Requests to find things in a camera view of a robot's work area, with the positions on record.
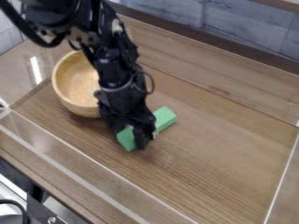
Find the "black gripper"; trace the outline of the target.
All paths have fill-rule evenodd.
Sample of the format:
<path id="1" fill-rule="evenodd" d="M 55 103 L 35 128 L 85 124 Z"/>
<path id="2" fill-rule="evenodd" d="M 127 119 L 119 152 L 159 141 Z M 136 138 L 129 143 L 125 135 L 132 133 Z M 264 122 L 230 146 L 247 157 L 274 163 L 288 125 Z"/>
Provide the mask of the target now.
<path id="1" fill-rule="evenodd" d="M 107 127 L 116 135 L 127 125 L 133 126 L 135 146 L 144 150 L 155 139 L 155 115 L 145 104 L 148 96 L 144 81 L 99 83 L 100 90 L 93 92 L 97 98 L 99 113 Z"/>

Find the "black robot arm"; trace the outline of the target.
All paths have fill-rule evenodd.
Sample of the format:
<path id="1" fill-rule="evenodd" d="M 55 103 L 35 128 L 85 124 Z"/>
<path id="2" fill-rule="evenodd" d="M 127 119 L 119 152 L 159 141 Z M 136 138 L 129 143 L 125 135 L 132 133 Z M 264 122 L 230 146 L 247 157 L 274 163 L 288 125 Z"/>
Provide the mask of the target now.
<path id="1" fill-rule="evenodd" d="M 145 105 L 155 82 L 137 64 L 137 46 L 108 1 L 19 1 L 20 10 L 1 4 L 7 16 L 39 46 L 51 48 L 68 41 L 83 51 L 97 72 L 100 116 L 115 133 L 133 128 L 135 146 L 143 149 L 155 137 L 155 116 Z"/>

